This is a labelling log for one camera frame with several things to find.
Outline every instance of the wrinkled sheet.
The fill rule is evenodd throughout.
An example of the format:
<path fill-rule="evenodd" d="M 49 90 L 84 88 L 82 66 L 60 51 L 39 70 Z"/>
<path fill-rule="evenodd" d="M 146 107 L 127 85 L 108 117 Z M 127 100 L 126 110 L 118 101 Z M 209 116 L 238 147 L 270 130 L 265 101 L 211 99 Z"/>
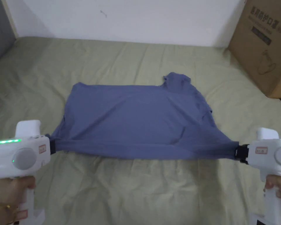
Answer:
<path fill-rule="evenodd" d="M 0 138 L 20 120 L 39 119 L 43 134 L 60 123 L 77 82 L 161 85 L 185 74 L 213 109 L 218 128 L 241 144 L 260 126 L 281 136 L 281 102 L 268 99 L 229 51 L 26 37 L 0 60 Z M 60 152 L 37 173 L 44 224 L 248 224 L 263 211 L 259 172 L 223 160 L 120 160 Z"/>

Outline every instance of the finger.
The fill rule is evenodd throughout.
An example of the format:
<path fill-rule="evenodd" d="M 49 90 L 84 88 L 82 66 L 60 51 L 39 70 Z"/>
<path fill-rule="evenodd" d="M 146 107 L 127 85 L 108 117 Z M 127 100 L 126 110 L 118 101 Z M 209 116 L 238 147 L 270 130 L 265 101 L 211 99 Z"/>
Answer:
<path fill-rule="evenodd" d="M 278 186 L 281 183 L 281 176 L 267 175 L 266 176 L 266 183 L 269 186 Z"/>
<path fill-rule="evenodd" d="M 17 181 L 21 184 L 23 188 L 34 189 L 36 187 L 34 176 L 20 177 L 17 178 Z"/>
<path fill-rule="evenodd" d="M 12 182 L 13 179 L 11 178 L 3 178 L 3 179 L 0 179 L 0 182 Z"/>
<path fill-rule="evenodd" d="M 272 189 L 274 186 L 275 185 L 272 182 L 266 179 L 265 186 L 264 186 L 265 189 Z"/>
<path fill-rule="evenodd" d="M 281 198 L 281 192 L 279 190 L 276 191 L 276 197 Z"/>

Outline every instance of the gripper handle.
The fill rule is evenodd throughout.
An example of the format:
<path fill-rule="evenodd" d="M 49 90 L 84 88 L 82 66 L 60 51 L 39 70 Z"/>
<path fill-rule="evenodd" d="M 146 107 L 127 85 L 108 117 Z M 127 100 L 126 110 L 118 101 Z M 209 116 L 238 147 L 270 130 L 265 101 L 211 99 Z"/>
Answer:
<path fill-rule="evenodd" d="M 277 197 L 278 188 L 265 191 L 264 218 L 272 224 L 281 225 L 281 199 Z"/>
<path fill-rule="evenodd" d="M 34 190 L 26 189 L 23 199 L 17 209 L 16 221 L 18 221 L 20 225 L 29 225 L 34 221 L 34 204 Z"/>

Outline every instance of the gold bracelet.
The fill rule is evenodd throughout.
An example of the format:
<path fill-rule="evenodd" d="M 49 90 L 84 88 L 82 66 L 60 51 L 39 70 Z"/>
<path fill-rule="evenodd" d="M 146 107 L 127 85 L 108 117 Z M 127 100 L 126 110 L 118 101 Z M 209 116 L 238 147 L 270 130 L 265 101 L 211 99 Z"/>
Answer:
<path fill-rule="evenodd" d="M 5 203 L 1 203 L 1 202 L 0 202 L 0 207 L 4 208 L 6 211 L 9 211 L 12 214 L 13 220 L 11 222 L 9 222 L 8 224 L 13 224 L 15 222 L 16 216 L 17 216 L 17 214 L 16 214 L 17 207 L 13 207 L 10 204 L 5 204 Z"/>

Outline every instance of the blue t-shirt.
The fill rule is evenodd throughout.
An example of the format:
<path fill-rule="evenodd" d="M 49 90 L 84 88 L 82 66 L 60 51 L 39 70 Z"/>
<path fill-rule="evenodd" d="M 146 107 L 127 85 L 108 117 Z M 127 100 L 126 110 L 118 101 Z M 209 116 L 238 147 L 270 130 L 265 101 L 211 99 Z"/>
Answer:
<path fill-rule="evenodd" d="M 73 86 L 56 150 L 125 159 L 234 159 L 239 143 L 215 125 L 212 110 L 183 74 L 161 86 Z"/>

